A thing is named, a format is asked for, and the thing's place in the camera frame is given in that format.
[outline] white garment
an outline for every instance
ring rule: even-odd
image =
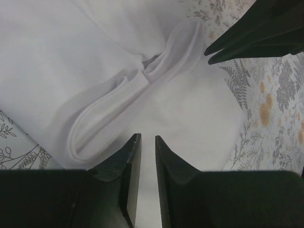
[[[0,109],[65,168],[142,133],[136,224],[161,227],[155,136],[220,170],[243,122],[203,37],[171,0],[0,0]]]

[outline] white cloth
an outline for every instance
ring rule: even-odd
[[[161,227],[155,136],[220,170],[243,122],[203,32],[171,0],[0,0],[0,109],[65,168],[142,133],[136,225]]]

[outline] table surface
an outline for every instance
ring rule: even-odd
[[[188,16],[200,17],[211,44],[254,0],[175,0]],[[224,170],[289,170],[304,166],[304,54],[236,59],[216,65],[247,120]],[[0,112],[0,169],[60,169],[60,165]]]

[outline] tablecloth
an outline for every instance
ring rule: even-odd
[[[254,3],[254,0],[176,1],[189,17],[204,21],[209,44]],[[304,54],[235,59],[217,66],[226,73],[229,88],[247,112],[224,170],[300,173],[304,166]],[[60,168],[47,151],[0,112],[0,169]]]

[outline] white towel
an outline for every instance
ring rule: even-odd
[[[155,136],[220,170],[243,122],[203,33],[171,0],[0,0],[0,109],[65,168],[142,133],[136,225],[161,227]]]

